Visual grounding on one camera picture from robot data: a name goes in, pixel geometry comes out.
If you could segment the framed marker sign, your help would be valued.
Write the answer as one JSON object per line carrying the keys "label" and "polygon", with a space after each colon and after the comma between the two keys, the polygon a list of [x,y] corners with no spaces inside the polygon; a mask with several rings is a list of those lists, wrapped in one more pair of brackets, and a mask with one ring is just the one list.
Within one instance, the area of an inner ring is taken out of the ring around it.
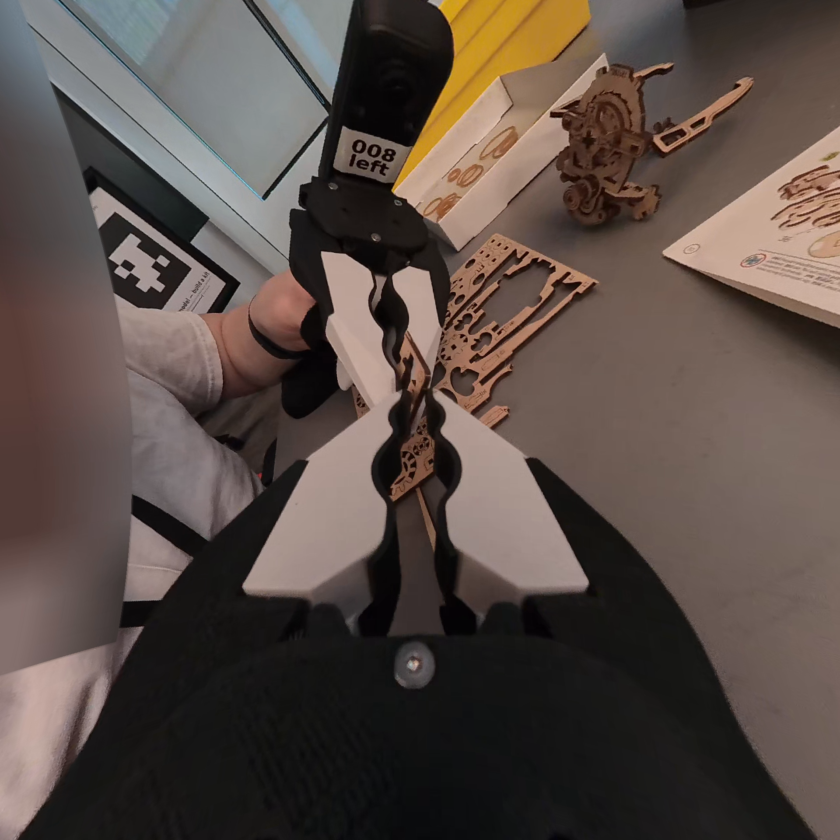
{"label": "framed marker sign", "polygon": [[83,178],[116,296],[166,312],[225,310],[237,279],[96,169],[87,168]]}

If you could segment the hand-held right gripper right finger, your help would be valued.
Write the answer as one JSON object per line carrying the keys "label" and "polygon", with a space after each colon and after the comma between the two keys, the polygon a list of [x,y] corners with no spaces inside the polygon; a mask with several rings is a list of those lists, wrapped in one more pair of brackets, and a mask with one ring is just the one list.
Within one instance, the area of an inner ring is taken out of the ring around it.
{"label": "hand-held right gripper right finger", "polygon": [[440,391],[427,397],[437,507],[435,571],[444,613],[582,594],[589,581],[527,457]]}

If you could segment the large wooden parts sheet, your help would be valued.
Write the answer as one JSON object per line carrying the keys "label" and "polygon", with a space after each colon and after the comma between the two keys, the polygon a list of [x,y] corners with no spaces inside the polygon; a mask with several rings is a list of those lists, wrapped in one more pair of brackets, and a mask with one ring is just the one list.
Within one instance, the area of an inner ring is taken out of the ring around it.
{"label": "large wooden parts sheet", "polygon": [[[502,324],[488,320],[487,303],[502,283],[538,268],[548,275],[536,302]],[[516,352],[596,284],[535,249],[493,235],[451,277],[437,352],[444,374],[438,389],[489,428],[499,425],[509,416],[509,407],[489,403],[495,385],[512,373]]]}

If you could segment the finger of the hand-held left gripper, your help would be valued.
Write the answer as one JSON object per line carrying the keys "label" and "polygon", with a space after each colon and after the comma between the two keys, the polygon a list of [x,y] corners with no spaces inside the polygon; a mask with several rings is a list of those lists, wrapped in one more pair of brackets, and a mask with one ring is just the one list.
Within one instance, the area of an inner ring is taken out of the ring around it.
{"label": "finger of the hand-held left gripper", "polygon": [[418,355],[432,369],[442,326],[430,272],[413,266],[394,271],[387,277],[387,361],[394,370],[401,365],[405,333],[411,334]]}
{"label": "finger of the hand-held left gripper", "polygon": [[322,253],[332,313],[325,333],[369,408],[392,399],[396,377],[383,350],[384,332],[371,309],[373,272],[342,253]]}

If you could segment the pile of rubber bands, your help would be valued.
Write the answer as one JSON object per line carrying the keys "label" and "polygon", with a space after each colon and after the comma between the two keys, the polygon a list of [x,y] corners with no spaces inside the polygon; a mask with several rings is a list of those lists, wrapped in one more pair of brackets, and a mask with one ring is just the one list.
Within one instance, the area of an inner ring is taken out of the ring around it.
{"label": "pile of rubber bands", "polygon": [[515,124],[502,122],[477,142],[439,182],[423,195],[417,211],[424,217],[440,222],[449,211],[487,174],[515,145],[519,131]]}

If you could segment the person's left hand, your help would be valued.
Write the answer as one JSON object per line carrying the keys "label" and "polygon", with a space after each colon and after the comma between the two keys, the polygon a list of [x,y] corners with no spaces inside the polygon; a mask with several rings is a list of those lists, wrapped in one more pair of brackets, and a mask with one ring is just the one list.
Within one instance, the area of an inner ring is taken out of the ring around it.
{"label": "person's left hand", "polygon": [[301,327],[316,302],[290,269],[268,279],[253,299],[251,317],[262,333],[284,349],[310,351]]}

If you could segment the yellow box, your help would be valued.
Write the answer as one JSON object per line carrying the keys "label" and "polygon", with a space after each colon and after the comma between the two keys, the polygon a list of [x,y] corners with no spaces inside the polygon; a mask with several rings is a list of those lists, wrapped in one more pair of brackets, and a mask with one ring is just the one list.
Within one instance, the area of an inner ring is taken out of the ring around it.
{"label": "yellow box", "polygon": [[555,59],[591,20],[587,1],[443,1],[455,62],[400,185],[497,77]]}

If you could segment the person's left forearm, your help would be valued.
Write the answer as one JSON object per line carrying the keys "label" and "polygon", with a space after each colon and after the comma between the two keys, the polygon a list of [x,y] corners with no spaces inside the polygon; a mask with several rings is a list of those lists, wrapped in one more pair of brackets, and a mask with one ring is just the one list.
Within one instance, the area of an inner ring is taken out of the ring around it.
{"label": "person's left forearm", "polygon": [[200,316],[215,341],[222,367],[222,402],[249,396],[277,385],[296,360],[281,360],[254,338],[246,305],[226,313]]}

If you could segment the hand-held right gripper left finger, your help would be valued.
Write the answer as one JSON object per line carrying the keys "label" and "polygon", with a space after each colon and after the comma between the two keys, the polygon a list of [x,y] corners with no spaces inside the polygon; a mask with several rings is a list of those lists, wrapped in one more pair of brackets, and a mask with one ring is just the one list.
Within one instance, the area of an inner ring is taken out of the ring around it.
{"label": "hand-held right gripper left finger", "polygon": [[336,606],[353,621],[373,603],[369,562],[385,545],[390,502],[376,484],[375,457],[396,440],[395,392],[304,462],[301,477],[243,583],[254,596]]}

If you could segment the white cardboard box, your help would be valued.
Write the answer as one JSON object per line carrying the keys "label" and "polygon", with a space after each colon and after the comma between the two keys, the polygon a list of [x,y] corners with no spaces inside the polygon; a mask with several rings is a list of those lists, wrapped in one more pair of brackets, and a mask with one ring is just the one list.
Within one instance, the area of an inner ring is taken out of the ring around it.
{"label": "white cardboard box", "polygon": [[555,158],[568,142],[552,110],[578,98],[595,73],[607,68],[605,54],[561,57],[495,79],[446,132],[395,194],[416,210],[433,187],[477,143],[502,122],[515,124],[519,138],[495,166],[440,221],[424,218],[433,233],[460,250],[486,228]]}

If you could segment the black wristband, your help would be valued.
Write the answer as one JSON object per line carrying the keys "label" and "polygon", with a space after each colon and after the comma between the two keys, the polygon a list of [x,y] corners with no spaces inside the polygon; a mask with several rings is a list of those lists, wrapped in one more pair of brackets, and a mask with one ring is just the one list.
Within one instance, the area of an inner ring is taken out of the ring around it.
{"label": "black wristband", "polygon": [[248,319],[248,328],[252,335],[254,341],[260,346],[260,348],[267,352],[268,355],[271,357],[280,360],[280,361],[299,361],[303,356],[307,354],[307,351],[294,351],[294,350],[287,350],[278,345],[277,343],[273,342],[270,338],[268,338],[263,332],[261,332],[255,322],[251,317],[251,305],[253,304],[254,299],[248,303],[247,307],[247,319]]}

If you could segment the assembled wooden model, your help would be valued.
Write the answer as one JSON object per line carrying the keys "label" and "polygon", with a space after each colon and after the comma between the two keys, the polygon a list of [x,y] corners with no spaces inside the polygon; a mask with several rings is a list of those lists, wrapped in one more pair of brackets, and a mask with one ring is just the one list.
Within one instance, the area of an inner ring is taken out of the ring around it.
{"label": "assembled wooden model", "polygon": [[632,182],[629,176],[635,164],[647,152],[667,156],[700,137],[754,83],[752,77],[743,77],[696,115],[681,123],[656,122],[647,131],[644,83],[673,68],[672,62],[642,70],[622,64],[600,68],[584,94],[551,111],[550,117],[560,119],[568,134],[568,143],[555,162],[561,181],[568,184],[563,204],[581,224],[609,222],[623,207],[637,221],[656,213],[662,197],[659,187]]}

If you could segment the small wooden parts strip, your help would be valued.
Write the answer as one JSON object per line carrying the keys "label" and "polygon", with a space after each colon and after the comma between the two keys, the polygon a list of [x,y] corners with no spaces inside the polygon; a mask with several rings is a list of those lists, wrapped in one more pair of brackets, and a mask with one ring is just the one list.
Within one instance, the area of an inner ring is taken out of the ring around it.
{"label": "small wooden parts strip", "polygon": [[395,363],[395,379],[397,390],[407,394],[407,429],[414,434],[421,419],[432,372],[409,331],[405,332]]}

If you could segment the open instruction booklet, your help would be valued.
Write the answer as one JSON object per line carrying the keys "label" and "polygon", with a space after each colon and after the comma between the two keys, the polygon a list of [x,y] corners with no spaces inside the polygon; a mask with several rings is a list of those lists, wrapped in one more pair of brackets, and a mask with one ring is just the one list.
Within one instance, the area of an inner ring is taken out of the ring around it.
{"label": "open instruction booklet", "polygon": [[839,326],[839,129],[663,251],[763,301]]}

